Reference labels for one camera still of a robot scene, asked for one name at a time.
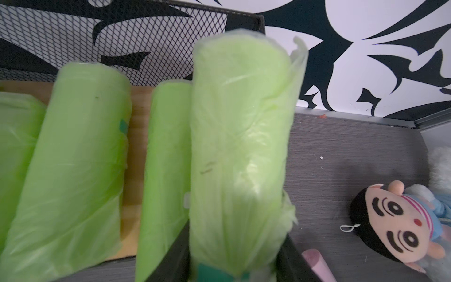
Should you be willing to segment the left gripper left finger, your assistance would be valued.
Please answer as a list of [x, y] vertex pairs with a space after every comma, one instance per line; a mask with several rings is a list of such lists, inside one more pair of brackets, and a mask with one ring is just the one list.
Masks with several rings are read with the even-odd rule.
[[190, 275], [190, 222], [187, 222], [160, 264], [145, 282], [187, 282]]

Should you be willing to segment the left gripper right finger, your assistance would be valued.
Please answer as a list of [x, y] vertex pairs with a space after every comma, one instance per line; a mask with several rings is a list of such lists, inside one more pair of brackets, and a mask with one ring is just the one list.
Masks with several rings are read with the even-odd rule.
[[276, 257], [278, 282], [321, 282], [287, 235]]

